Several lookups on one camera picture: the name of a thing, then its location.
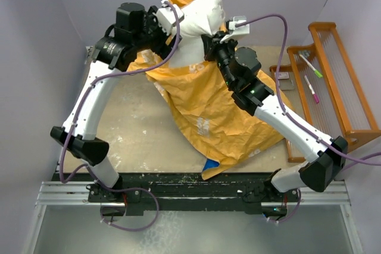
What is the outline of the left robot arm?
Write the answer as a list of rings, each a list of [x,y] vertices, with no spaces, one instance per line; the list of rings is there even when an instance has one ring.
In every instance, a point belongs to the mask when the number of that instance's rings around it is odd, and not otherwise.
[[[61,126],[54,126],[50,132],[63,147],[59,160],[62,183],[72,178],[63,174],[65,154],[70,152],[83,161],[83,166],[102,186],[103,197],[110,202],[121,198],[122,178],[108,158],[110,146],[96,136],[99,121],[118,81],[138,73],[128,67],[139,52],[149,49],[162,59],[152,69],[173,56],[181,40],[183,19],[181,9],[169,0],[163,0],[159,8],[145,9],[135,2],[125,2],[117,8],[115,22],[93,47],[88,77],[73,110]]]

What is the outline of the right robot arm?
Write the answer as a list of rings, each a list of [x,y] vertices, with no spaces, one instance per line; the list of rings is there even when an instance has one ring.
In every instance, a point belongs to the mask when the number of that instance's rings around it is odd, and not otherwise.
[[[305,162],[276,170],[266,181],[265,195],[278,201],[287,191],[309,187],[323,192],[345,165],[348,142],[342,136],[333,138],[313,127],[279,102],[274,92],[258,77],[261,63],[257,53],[237,41],[224,40],[226,32],[202,35],[204,58],[214,61],[235,104],[249,115],[257,117],[278,131],[303,154]]]

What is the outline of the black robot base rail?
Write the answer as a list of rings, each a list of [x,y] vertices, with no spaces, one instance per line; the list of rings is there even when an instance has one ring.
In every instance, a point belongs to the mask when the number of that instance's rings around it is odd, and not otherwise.
[[[86,186],[91,203],[105,215],[141,216],[145,211],[244,212],[286,215],[286,204],[297,202],[297,190],[270,190],[270,173],[225,173],[203,180],[198,173],[122,173],[118,189],[109,192],[98,183]]]

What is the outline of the blue cartoon pillowcase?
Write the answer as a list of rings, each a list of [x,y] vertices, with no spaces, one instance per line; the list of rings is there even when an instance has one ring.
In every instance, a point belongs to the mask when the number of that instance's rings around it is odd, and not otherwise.
[[[234,102],[215,62],[170,68],[150,50],[138,53],[129,71],[145,70],[167,102],[174,122],[206,162],[201,176],[216,176],[274,146],[283,137]]]

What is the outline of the white pillow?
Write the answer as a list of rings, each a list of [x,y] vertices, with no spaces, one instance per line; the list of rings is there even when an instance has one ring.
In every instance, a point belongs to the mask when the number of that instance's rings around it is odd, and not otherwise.
[[[183,68],[204,61],[201,36],[212,36],[222,27],[225,19],[222,0],[170,0],[184,13],[180,23],[182,37],[176,52],[169,60],[170,68]]]

